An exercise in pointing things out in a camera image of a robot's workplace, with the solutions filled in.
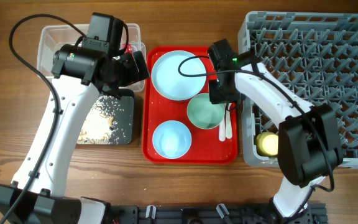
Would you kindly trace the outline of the red snack wrapper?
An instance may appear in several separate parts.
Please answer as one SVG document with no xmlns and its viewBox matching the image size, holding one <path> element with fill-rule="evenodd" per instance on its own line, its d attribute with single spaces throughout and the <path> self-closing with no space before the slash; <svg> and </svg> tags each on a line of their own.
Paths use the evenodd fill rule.
<svg viewBox="0 0 358 224">
<path fill-rule="evenodd" d="M 132 45 L 131 44 L 127 45 L 126 53 L 132 54 Z"/>
</svg>

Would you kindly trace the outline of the green bowl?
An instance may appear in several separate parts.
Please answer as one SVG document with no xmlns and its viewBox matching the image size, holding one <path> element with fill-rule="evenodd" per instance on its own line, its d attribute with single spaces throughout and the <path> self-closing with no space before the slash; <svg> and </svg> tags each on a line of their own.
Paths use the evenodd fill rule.
<svg viewBox="0 0 358 224">
<path fill-rule="evenodd" d="M 225 109 L 222 104 L 212 104 L 208 93 L 200 93 L 189 101 L 186 114 L 197 128 L 213 129 L 224 120 Z"/>
</svg>

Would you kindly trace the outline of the yellow plastic cup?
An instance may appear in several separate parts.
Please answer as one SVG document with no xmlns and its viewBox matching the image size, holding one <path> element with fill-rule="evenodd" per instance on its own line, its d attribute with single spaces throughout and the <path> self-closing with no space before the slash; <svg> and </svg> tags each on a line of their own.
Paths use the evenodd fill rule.
<svg viewBox="0 0 358 224">
<path fill-rule="evenodd" d="M 278 135 L 271 132 L 264 132 L 257 135 L 255 139 L 257 152 L 261 156 L 278 155 Z"/>
</svg>

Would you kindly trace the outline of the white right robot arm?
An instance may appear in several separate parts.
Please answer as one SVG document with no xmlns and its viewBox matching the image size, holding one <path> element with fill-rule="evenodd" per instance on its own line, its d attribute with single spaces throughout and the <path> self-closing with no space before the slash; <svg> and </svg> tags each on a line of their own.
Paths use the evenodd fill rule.
<svg viewBox="0 0 358 224">
<path fill-rule="evenodd" d="M 278 128 L 278 164 L 284 178 L 272 198 L 278 221 L 289 223 L 306 213 L 315 189 L 343 163 L 336 113 L 326 103 L 315 106 L 280 83 L 253 51 L 235 53 L 226 39 L 207 50 L 217 75 L 209 84 L 213 104 L 252 100 Z"/>
</svg>

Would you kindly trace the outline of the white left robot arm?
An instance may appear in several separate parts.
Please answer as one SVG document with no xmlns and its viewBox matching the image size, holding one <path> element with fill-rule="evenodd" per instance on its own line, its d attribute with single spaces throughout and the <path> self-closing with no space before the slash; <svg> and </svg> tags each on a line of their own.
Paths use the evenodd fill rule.
<svg viewBox="0 0 358 224">
<path fill-rule="evenodd" d="M 11 183 L 0 184 L 2 222 L 112 223 L 111 204 L 65 196 L 71 157 L 83 123 L 100 94 L 121 91 L 150 76 L 141 51 L 129 53 L 127 24 L 93 13 L 87 32 L 53 56 L 45 113 Z"/>
</svg>

